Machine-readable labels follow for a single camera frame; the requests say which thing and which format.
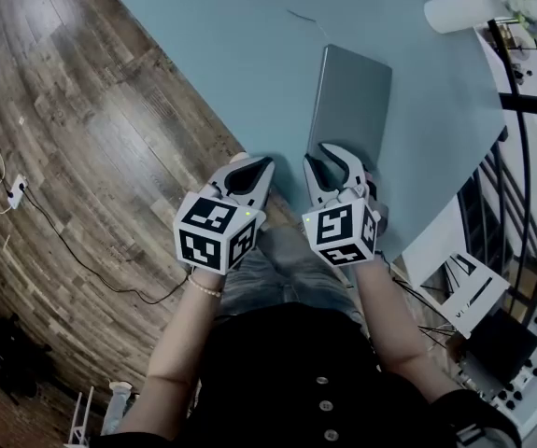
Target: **tabletop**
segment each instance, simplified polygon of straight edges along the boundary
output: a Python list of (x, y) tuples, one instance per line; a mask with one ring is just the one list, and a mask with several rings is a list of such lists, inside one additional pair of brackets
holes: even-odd
[(376, 174), (389, 206), (378, 245), (389, 259), (459, 191), (504, 126), (474, 31), (436, 34), (428, 0), (122, 1), (246, 151), (274, 157), (276, 186), (299, 215), (309, 207), (302, 160), (324, 46), (390, 66)]

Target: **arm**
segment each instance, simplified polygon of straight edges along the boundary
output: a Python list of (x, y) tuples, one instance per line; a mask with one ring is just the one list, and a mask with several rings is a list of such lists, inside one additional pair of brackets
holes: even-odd
[(355, 265), (361, 306), (382, 369), (409, 380), (430, 403), (459, 386), (428, 357), (401, 289), (380, 260)]
[[(209, 290), (222, 290), (221, 275), (196, 269), (191, 277)], [(117, 432), (142, 431), (168, 440), (175, 438), (187, 415), (197, 368), (218, 307), (218, 297), (188, 286), (152, 353), (142, 393)]]

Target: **silver laptop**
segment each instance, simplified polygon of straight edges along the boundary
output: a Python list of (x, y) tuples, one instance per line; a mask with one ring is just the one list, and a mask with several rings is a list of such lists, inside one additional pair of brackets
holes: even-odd
[(392, 70), (353, 51), (324, 49), (307, 152), (325, 162), (318, 143), (333, 143), (358, 156), (368, 170), (378, 162), (389, 110)]

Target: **white chair leg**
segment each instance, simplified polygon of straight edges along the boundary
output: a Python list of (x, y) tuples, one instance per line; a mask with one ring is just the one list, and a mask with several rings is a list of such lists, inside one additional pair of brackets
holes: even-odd
[(88, 404), (85, 406), (85, 413), (83, 414), (83, 425), (81, 426), (81, 437), (79, 439), (79, 444), (85, 445), (85, 429), (88, 425), (88, 416), (90, 416), (90, 406), (92, 405), (93, 398), (93, 386), (90, 388), (90, 395), (88, 396)]
[(75, 423), (78, 420), (79, 405), (81, 404), (81, 392), (79, 392), (78, 403), (75, 405), (75, 412), (73, 413), (73, 421), (71, 422), (71, 430), (69, 431), (69, 444), (73, 442), (73, 433), (75, 432)]

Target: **marker cube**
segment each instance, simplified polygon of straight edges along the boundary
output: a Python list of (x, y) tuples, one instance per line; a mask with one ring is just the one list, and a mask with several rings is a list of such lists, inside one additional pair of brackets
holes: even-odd
[(374, 258), (377, 220), (364, 199), (304, 214), (312, 250), (336, 267)]
[(264, 220), (263, 211), (188, 192), (173, 222), (177, 258), (224, 275), (253, 249)]

